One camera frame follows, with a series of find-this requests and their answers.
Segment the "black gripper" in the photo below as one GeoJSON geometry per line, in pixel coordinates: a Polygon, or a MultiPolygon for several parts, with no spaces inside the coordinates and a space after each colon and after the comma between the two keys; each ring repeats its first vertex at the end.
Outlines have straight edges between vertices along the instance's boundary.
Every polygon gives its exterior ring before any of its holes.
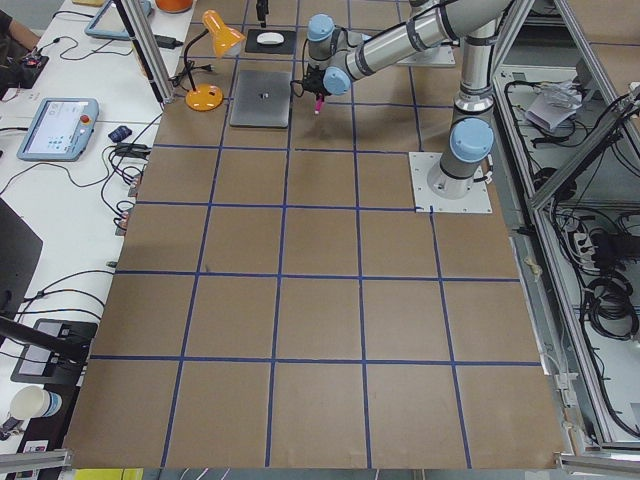
{"type": "Polygon", "coordinates": [[[314,94],[317,98],[327,97],[328,91],[324,86],[324,75],[324,70],[308,69],[302,78],[303,90],[314,94]]]}
{"type": "Polygon", "coordinates": [[[269,14],[268,0],[256,1],[256,15],[259,18],[259,24],[261,27],[266,27],[266,17],[269,14]]]}

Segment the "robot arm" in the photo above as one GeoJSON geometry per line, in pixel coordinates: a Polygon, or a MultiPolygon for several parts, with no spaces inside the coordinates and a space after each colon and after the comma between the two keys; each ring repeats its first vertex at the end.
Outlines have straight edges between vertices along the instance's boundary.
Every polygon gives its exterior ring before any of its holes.
{"type": "Polygon", "coordinates": [[[470,192],[479,165],[491,152],[494,70],[531,6],[529,1],[506,0],[414,1],[407,19],[373,36],[316,14],[308,22],[308,62],[299,83],[322,103],[393,65],[451,68],[451,49],[458,46],[461,76],[448,145],[427,182],[438,197],[459,200],[470,192]]]}

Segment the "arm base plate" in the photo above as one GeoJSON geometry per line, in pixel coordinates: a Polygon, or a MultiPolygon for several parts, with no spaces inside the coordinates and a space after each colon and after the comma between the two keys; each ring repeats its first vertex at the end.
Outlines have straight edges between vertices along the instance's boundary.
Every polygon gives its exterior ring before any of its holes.
{"type": "Polygon", "coordinates": [[[423,68],[453,68],[456,65],[453,48],[439,45],[423,52],[416,52],[397,62],[398,65],[423,68]]]}
{"type": "Polygon", "coordinates": [[[414,206],[421,213],[491,214],[488,185],[493,163],[488,156],[487,171],[479,165],[467,179],[454,179],[441,169],[439,152],[409,152],[414,206]]]}

